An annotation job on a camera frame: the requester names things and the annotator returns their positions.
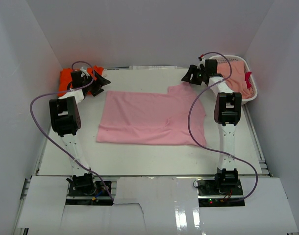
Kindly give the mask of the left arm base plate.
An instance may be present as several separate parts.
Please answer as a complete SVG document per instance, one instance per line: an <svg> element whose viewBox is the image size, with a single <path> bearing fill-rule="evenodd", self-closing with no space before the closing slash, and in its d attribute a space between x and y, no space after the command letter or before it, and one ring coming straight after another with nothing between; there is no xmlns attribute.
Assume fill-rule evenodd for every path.
<svg viewBox="0 0 299 235"><path fill-rule="evenodd" d="M95 181L92 187L82 190L75 187L73 182L69 182L65 205L73 206L112 206L113 200L109 197L107 190L111 193L112 182Z"/></svg>

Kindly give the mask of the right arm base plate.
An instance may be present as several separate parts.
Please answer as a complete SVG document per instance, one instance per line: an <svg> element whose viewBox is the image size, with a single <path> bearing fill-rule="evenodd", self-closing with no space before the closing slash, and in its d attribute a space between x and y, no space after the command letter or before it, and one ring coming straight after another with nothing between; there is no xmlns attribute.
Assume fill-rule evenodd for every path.
<svg viewBox="0 0 299 235"><path fill-rule="evenodd" d="M244 195L241 182L235 186L217 188L215 180L195 179L193 187L197 189L200 208L244 207Z"/></svg>

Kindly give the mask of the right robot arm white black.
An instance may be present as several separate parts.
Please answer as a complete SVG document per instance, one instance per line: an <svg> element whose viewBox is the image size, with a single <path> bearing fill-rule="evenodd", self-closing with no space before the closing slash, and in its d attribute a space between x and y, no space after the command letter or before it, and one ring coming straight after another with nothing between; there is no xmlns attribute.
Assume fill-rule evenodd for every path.
<svg viewBox="0 0 299 235"><path fill-rule="evenodd" d="M242 95L230 89L221 73L217 72L215 59L201 59L199 65L190 65L182 82L194 85L205 83L216 95L214 121L218 125L220 149L214 179L214 190L228 197L238 186L239 177L234 160L236 125L241 118Z"/></svg>

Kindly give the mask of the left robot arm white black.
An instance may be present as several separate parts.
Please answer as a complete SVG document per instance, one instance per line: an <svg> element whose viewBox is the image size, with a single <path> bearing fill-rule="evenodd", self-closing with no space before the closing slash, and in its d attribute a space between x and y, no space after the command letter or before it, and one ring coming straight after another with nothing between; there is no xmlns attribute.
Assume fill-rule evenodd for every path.
<svg viewBox="0 0 299 235"><path fill-rule="evenodd" d="M106 187L93 181L93 174L87 163L81 145L77 138L77 131L81 128L81 119L77 105L90 94L97 96L104 91L103 86L111 82L102 76L104 68L73 70L63 69L60 73L59 90L68 90L59 94L57 99L49 101L50 120L52 129L61 138L65 150L72 155L70 164L72 178L67 180L72 190L86 196L101 196L106 193Z"/></svg>

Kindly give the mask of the pink t shirt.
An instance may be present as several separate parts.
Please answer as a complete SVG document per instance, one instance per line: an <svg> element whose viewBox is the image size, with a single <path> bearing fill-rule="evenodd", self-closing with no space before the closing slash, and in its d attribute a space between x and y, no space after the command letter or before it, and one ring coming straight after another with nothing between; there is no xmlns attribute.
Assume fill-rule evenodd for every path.
<svg viewBox="0 0 299 235"><path fill-rule="evenodd" d="M167 93L108 91L97 142L145 145L206 145L206 111L187 83Z"/></svg>

